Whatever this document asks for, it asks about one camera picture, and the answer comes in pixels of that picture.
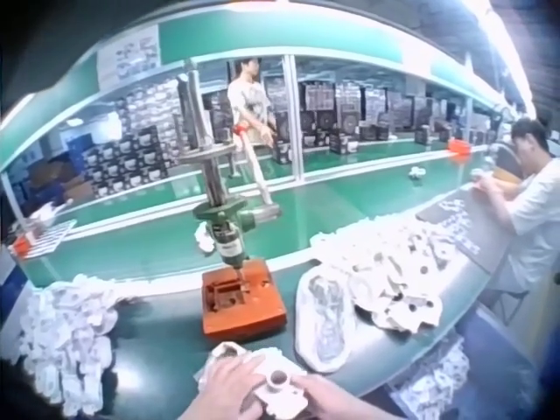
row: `hand press machine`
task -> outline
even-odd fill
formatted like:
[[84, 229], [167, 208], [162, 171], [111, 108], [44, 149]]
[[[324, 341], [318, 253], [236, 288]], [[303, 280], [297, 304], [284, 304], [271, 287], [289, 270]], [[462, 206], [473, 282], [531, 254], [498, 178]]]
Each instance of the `hand press machine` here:
[[227, 157], [233, 172], [235, 145], [214, 142], [209, 121], [204, 117], [196, 64], [186, 61], [185, 70], [186, 74], [178, 77], [179, 92], [183, 93], [179, 97], [183, 119], [189, 119], [195, 136], [188, 136], [188, 144], [182, 144], [179, 162], [201, 167], [207, 201], [194, 208], [194, 217], [206, 223], [215, 250], [228, 265], [202, 276], [203, 330], [213, 340], [244, 340], [286, 324], [286, 308], [266, 262], [250, 259], [242, 238], [243, 233], [274, 220], [281, 211], [264, 182], [246, 136], [247, 125], [235, 127], [234, 132], [241, 138], [263, 204], [247, 209], [243, 197], [229, 194], [221, 179], [219, 158]]

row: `worker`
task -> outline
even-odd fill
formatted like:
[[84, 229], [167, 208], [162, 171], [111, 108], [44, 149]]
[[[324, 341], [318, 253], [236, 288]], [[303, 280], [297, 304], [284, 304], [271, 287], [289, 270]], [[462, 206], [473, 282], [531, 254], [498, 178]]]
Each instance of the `worker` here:
[[[256, 420], [261, 418], [263, 406], [257, 400], [253, 400], [242, 413], [241, 410], [242, 405], [250, 398], [251, 391], [265, 381], [263, 375], [254, 373], [262, 362], [262, 356], [246, 362], [242, 356], [217, 360], [210, 368], [206, 386], [179, 420]], [[297, 376], [292, 378], [292, 383], [305, 391], [310, 400], [312, 414], [319, 419], [389, 420], [400, 418], [363, 402], [320, 375]]]
[[511, 140], [525, 179], [515, 184], [481, 173], [476, 179], [500, 224], [515, 233], [507, 262], [482, 298], [488, 306], [503, 293], [529, 293], [560, 255], [560, 160], [550, 155], [538, 121], [518, 120]]
[[253, 146], [272, 146], [277, 129], [266, 91], [258, 82], [260, 59], [239, 59], [235, 62], [235, 79], [227, 88], [227, 98], [234, 115], [234, 125], [245, 124]]

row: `green workbench surface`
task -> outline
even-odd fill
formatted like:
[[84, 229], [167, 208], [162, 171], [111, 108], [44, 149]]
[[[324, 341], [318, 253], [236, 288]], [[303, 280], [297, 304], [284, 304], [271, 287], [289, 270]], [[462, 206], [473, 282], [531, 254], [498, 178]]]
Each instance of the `green workbench surface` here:
[[[275, 192], [273, 200], [283, 216], [249, 232], [247, 250], [270, 259], [306, 249], [318, 232], [400, 212], [450, 191], [468, 180], [481, 159], [478, 153], [466, 165], [449, 158], [426, 161], [422, 166], [427, 174], [420, 185], [408, 178], [411, 165], [404, 165]], [[53, 277], [72, 280], [80, 273], [105, 279], [153, 279], [198, 271], [220, 262], [217, 255], [204, 257], [198, 250], [193, 237], [198, 225], [192, 213], [180, 213], [63, 241], [54, 253], [25, 262], [23, 268], [37, 286], [49, 284]]]
[[[429, 150], [441, 151], [445, 143], [435, 142]], [[379, 143], [362, 145], [360, 151], [353, 155], [337, 155], [328, 150], [310, 151], [304, 154], [304, 168], [306, 172], [329, 169], [337, 166], [359, 162], [369, 162], [383, 158], [406, 156], [426, 151], [427, 148], [413, 142]], [[281, 165], [271, 158], [261, 157], [262, 174], [265, 179], [278, 179], [291, 175], [291, 165]], [[226, 180], [228, 188], [245, 186], [254, 182], [252, 174], [246, 164], [241, 164], [240, 177], [228, 178], [229, 169], [222, 166], [221, 174]], [[130, 212], [144, 210], [154, 206], [172, 203], [177, 200], [189, 199], [204, 192], [204, 182], [199, 171], [169, 179], [168, 181], [142, 188], [134, 192], [123, 194], [113, 199], [104, 199], [91, 204], [86, 204], [73, 210], [64, 212], [59, 221], [76, 219], [76, 227], [85, 226], [98, 221], [105, 221], [112, 217], [121, 216]]]
[[[273, 274], [288, 310], [288, 325], [282, 332], [244, 343], [246, 348], [278, 347], [304, 366], [294, 354], [295, 297], [299, 278], [311, 266], [308, 262]], [[331, 379], [364, 396], [437, 344], [489, 280], [488, 274], [463, 255], [449, 270], [452, 283], [442, 294], [444, 311], [439, 327], [408, 336], [360, 321], [351, 359]], [[175, 420], [196, 396], [193, 376], [215, 345], [201, 331], [200, 291], [151, 297], [122, 308], [120, 314], [111, 333], [116, 345], [115, 366], [104, 382], [104, 413], [119, 420]]]

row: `white t-shirt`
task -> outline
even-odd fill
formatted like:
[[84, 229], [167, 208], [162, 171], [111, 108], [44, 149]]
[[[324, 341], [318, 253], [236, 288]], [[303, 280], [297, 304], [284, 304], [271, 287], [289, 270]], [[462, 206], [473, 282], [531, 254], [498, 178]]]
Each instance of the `white t-shirt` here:
[[560, 256], [560, 159], [529, 178], [507, 203], [517, 237], [509, 254], [515, 279], [524, 286], [542, 280]]
[[[235, 79], [227, 88], [227, 98], [234, 114], [234, 124], [242, 119], [240, 109], [251, 112], [263, 124], [268, 122], [270, 101], [261, 83]], [[249, 129], [247, 134], [252, 144], [264, 144], [256, 129]]]

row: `metal column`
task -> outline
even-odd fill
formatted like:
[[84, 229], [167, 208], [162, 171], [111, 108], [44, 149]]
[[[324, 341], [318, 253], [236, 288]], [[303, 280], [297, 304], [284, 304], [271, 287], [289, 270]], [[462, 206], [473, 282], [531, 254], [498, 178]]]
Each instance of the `metal column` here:
[[283, 77], [288, 95], [288, 124], [290, 126], [291, 170], [299, 181], [304, 178], [304, 149], [302, 145], [301, 121], [299, 118], [299, 89], [296, 58], [293, 55], [282, 57]]
[[[465, 53], [465, 67], [469, 73], [473, 73], [473, 58], [471, 54], [467, 51]], [[465, 134], [464, 140], [471, 142], [471, 129], [473, 125], [473, 98], [470, 96], [466, 97], [465, 101]]]
[[16, 216], [17, 223], [19, 226], [24, 230], [25, 236], [29, 240], [31, 244], [35, 243], [35, 236], [33, 236], [33, 232], [29, 228], [29, 224], [27, 223], [27, 219], [24, 217], [24, 214], [19, 207], [18, 200], [16, 199], [16, 195], [14, 194], [14, 190], [11, 187], [10, 178], [8, 177], [7, 172], [2, 172], [0, 174], [0, 179], [2, 180], [2, 187], [4, 192], [6, 193], [6, 197], [8, 202], [10, 203], [11, 211], [14, 212], [14, 216]]

